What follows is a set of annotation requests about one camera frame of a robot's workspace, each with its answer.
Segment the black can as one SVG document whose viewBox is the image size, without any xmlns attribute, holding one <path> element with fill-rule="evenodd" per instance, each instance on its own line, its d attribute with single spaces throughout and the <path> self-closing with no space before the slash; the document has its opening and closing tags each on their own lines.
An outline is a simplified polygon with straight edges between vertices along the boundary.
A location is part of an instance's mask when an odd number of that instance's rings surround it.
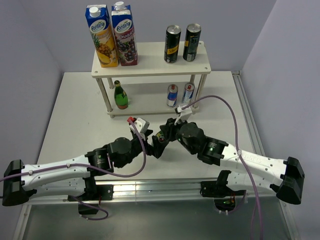
<svg viewBox="0 0 320 240">
<path fill-rule="evenodd" d="M 178 25 L 169 25 L 165 32 L 164 60 L 166 63 L 175 63 L 178 59 L 181 28 Z"/>
<path fill-rule="evenodd" d="M 187 62 L 195 60 L 200 42 L 202 28 L 198 23 L 191 23 L 186 28 L 183 59 Z"/>
</svg>

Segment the silver energy can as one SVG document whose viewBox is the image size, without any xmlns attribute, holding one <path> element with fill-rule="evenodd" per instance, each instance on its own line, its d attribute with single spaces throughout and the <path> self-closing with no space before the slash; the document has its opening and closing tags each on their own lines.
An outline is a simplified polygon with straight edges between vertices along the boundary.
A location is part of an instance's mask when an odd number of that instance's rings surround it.
<svg viewBox="0 0 320 240">
<path fill-rule="evenodd" d="M 184 86 L 183 95 L 181 99 L 182 104 L 190 104 L 193 98 L 195 86 L 193 83 L 188 82 Z"/>
<path fill-rule="evenodd" d="M 177 104 L 177 97 L 178 97 L 178 86 L 175 84 L 170 84 L 167 89 L 166 104 L 169 107 L 175 107 Z"/>
</svg>

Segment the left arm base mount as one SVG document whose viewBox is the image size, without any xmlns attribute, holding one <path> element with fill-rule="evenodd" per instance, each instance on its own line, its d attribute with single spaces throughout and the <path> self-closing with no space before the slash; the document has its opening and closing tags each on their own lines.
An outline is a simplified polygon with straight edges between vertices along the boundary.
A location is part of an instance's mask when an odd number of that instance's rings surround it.
<svg viewBox="0 0 320 240">
<path fill-rule="evenodd" d="M 79 216 L 86 221 L 102 221 L 109 217 L 108 211 L 102 208 L 102 201 L 111 201 L 113 193 L 114 186 L 112 184 L 98 185 L 96 192 L 92 195 L 69 195 L 67 201 L 78 203 Z"/>
</svg>

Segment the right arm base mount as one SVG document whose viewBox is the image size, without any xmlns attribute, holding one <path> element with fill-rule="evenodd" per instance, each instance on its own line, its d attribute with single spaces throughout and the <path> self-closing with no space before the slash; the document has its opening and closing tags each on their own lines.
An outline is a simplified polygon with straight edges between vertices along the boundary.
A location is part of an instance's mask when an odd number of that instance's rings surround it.
<svg viewBox="0 0 320 240">
<path fill-rule="evenodd" d="M 229 216 L 247 202 L 246 190 L 232 190 L 226 185 L 218 185 L 217 181 L 201 181 L 200 195 L 213 198 L 214 210 L 220 215 Z"/>
</svg>

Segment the green glass bottle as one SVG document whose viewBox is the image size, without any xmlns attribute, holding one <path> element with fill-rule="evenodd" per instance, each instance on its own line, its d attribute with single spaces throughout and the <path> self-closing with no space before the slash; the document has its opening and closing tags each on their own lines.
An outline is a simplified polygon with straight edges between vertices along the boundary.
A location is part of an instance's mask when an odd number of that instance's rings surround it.
<svg viewBox="0 0 320 240">
<path fill-rule="evenodd" d="M 115 89 L 114 89 L 115 104 L 119 109 L 124 110 L 129 105 L 127 93 L 122 88 L 119 80 L 114 81 L 114 86 L 115 86 Z"/>
<path fill-rule="evenodd" d="M 162 130 L 156 133 L 156 138 L 160 144 L 167 144 L 168 141 L 165 139 L 164 133 Z"/>
</svg>

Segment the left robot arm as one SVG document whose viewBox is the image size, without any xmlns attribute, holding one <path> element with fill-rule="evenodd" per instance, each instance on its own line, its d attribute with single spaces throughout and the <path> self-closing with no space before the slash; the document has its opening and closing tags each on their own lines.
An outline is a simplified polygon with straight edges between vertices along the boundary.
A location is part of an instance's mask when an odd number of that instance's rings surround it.
<svg viewBox="0 0 320 240">
<path fill-rule="evenodd" d="M 95 177 L 115 176 L 115 168 L 130 164 L 139 154 L 159 158 L 168 141 L 160 131 L 147 142 L 152 130 L 131 131 L 132 139 L 119 137 L 115 141 L 78 157 L 46 164 L 24 164 L 17 159 L 9 163 L 1 182 L 2 205 L 18 206 L 32 198 L 69 195 L 81 200 L 96 197 Z"/>
</svg>

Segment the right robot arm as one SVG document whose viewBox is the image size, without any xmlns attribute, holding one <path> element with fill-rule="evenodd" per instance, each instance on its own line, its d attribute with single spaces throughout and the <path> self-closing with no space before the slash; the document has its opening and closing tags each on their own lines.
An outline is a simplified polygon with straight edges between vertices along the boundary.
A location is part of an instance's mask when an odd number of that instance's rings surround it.
<svg viewBox="0 0 320 240">
<path fill-rule="evenodd" d="M 237 150 L 230 143 L 206 136 L 194 122 L 176 123 L 169 118 L 159 128 L 167 142 L 178 141 L 198 160 L 223 168 L 212 186 L 217 197 L 248 190 L 255 184 L 259 189 L 274 191 L 286 203 L 301 204 L 305 173 L 297 158 L 276 159 Z"/>
</svg>

